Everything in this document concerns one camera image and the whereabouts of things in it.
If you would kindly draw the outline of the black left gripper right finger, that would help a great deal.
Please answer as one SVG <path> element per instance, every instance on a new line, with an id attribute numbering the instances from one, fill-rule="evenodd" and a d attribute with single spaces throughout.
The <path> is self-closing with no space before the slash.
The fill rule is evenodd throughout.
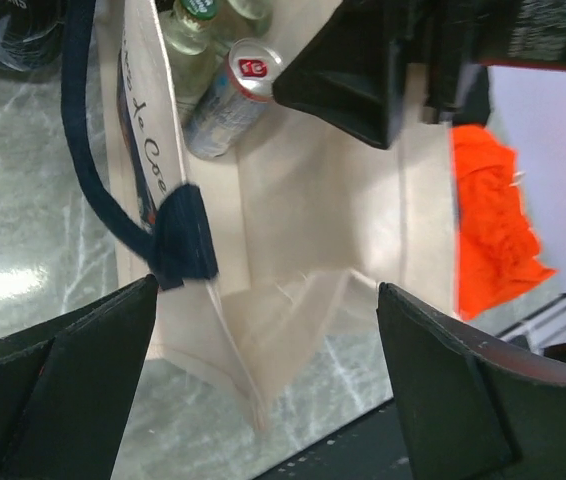
<path id="1" fill-rule="evenodd" d="M 379 287 L 378 324 L 417 479 L 566 479 L 566 363 Z"/>

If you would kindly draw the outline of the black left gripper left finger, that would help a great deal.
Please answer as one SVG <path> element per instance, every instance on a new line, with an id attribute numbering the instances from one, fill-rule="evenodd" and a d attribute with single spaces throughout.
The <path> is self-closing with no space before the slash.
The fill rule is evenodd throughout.
<path id="1" fill-rule="evenodd" d="M 148 275 L 0 338 L 0 479 L 108 479 L 146 358 Z"/>

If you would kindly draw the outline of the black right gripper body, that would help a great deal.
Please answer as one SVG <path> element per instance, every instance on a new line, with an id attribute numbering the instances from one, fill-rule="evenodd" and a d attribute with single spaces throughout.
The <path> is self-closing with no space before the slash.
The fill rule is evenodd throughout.
<path id="1" fill-rule="evenodd" d="M 566 1 L 404 1 L 402 38 L 426 65 L 422 121 L 449 122 L 478 71 L 566 72 Z"/>

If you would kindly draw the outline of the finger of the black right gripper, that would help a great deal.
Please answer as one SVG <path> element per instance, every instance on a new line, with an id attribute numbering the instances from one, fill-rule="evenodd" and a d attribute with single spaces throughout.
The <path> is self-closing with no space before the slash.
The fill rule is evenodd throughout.
<path id="1" fill-rule="evenodd" d="M 411 1 L 343 1 L 274 82 L 282 106 L 387 150 L 399 136 Z"/>

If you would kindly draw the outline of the beige canvas tote bag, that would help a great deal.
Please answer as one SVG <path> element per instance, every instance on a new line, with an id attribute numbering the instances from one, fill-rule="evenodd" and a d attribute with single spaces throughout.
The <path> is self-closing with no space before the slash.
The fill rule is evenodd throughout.
<path id="1" fill-rule="evenodd" d="M 272 106 L 225 156 L 186 147 L 151 1 L 68 4 L 62 118 L 81 189 L 161 285 L 148 354 L 231 393 L 255 430 L 329 334 L 372 330 L 377 287 L 456 306 L 451 132 L 406 68 L 387 150 Z"/>

